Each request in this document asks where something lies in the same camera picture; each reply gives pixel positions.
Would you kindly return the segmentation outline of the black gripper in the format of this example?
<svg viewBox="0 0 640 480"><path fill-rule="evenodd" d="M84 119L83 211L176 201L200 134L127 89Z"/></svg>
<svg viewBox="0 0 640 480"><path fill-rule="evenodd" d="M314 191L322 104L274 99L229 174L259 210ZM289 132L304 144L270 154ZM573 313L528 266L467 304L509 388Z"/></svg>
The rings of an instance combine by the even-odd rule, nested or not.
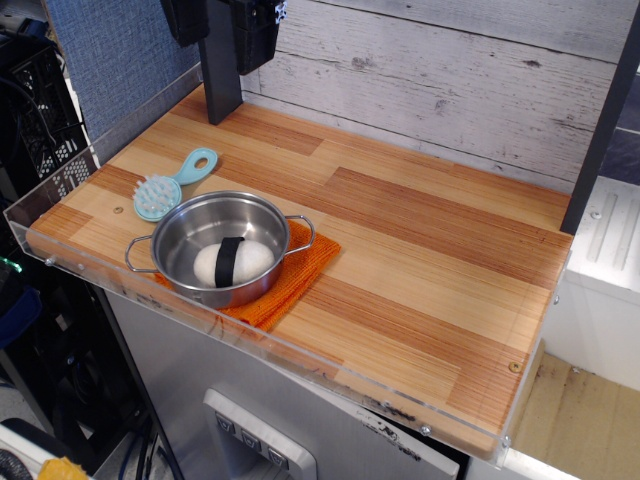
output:
<svg viewBox="0 0 640 480"><path fill-rule="evenodd" d="M287 17L286 1L226 1L230 7L236 67L247 75L275 55L280 23ZM210 33L206 1L161 1L173 38L181 47L204 40Z"/></svg>

